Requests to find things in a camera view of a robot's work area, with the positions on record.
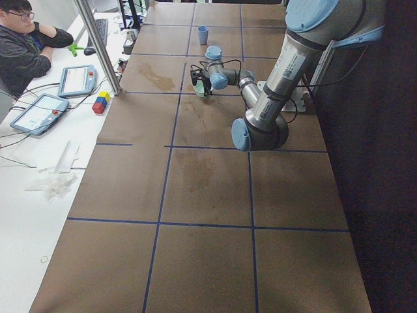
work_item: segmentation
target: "man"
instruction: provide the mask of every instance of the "man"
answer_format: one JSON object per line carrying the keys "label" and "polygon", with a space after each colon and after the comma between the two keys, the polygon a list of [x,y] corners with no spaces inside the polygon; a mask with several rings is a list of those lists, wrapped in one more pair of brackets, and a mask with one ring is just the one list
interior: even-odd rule
{"label": "man", "polygon": [[33,22],[28,0],[0,0],[0,80],[16,98],[31,80],[46,75],[52,51],[73,43],[62,29]]}

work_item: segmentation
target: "blue cup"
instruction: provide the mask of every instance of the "blue cup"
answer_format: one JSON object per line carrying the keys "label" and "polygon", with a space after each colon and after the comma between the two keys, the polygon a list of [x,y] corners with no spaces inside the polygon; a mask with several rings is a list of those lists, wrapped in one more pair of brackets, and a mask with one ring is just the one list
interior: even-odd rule
{"label": "blue cup", "polygon": [[207,26],[198,27],[198,40],[200,44],[207,44],[209,38],[209,28]]}

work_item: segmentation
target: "glasses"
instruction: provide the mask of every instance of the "glasses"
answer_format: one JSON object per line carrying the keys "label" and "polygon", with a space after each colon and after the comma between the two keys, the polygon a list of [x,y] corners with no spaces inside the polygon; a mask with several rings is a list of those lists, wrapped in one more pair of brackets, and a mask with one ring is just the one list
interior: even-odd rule
{"label": "glasses", "polygon": [[23,13],[23,14],[17,14],[17,13],[13,13],[11,11],[8,11],[7,13],[20,16],[20,18],[24,22],[30,22],[35,17],[35,13],[33,13],[33,12],[28,12],[28,13]]}

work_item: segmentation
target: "black keyboard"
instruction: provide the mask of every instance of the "black keyboard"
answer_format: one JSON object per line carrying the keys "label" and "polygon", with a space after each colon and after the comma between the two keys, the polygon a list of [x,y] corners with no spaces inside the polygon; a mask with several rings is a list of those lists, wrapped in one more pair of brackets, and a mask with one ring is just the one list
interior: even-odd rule
{"label": "black keyboard", "polygon": [[[100,34],[101,39],[103,40],[104,45],[107,44],[107,32],[109,29],[109,20],[107,18],[98,18],[94,20],[96,22],[96,26],[98,29],[98,33]],[[93,42],[89,37],[89,42],[87,43],[87,47],[92,47]]]}

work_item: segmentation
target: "white table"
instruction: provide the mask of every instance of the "white table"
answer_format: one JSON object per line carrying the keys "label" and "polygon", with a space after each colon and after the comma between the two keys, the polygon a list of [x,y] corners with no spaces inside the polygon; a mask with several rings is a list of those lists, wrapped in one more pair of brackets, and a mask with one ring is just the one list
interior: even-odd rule
{"label": "white table", "polygon": [[[123,43],[126,39],[124,32],[119,31],[115,23],[118,14],[97,13],[95,18],[109,20],[108,54],[112,64],[119,58],[127,59],[122,54]],[[68,29],[74,38],[83,29],[82,19],[78,16]],[[78,45],[86,47],[88,35],[84,32]],[[78,50],[78,56],[73,57],[67,48],[55,49],[52,68],[42,78],[34,79],[28,89],[58,83],[64,67],[92,64],[98,72],[98,83],[105,79],[104,71],[96,56],[85,56]],[[109,91],[109,84],[104,81],[99,91]],[[31,93],[21,97],[15,106],[26,107],[36,96],[42,93],[56,95],[58,87],[35,89],[36,95]],[[29,162],[38,167],[51,157],[56,159],[68,140],[80,143],[78,159],[73,163],[71,174],[76,178],[67,192],[58,194],[51,201],[43,191],[25,191],[28,184],[37,179],[50,179],[51,174],[39,172],[39,168],[28,168],[17,163],[0,158],[0,312],[26,313],[29,311],[33,299],[49,264],[49,260],[65,223],[77,189],[87,167],[91,153],[96,143],[108,107],[102,115],[92,110],[92,105],[98,94],[89,97],[75,110],[67,113],[53,128],[41,137],[29,137],[21,143],[0,149],[0,155],[21,162]],[[73,98],[70,105],[77,104],[83,97]],[[20,114],[12,110],[0,124],[0,136],[17,133],[10,128],[10,122]],[[17,134],[0,138],[2,146],[14,143],[24,134]]]}

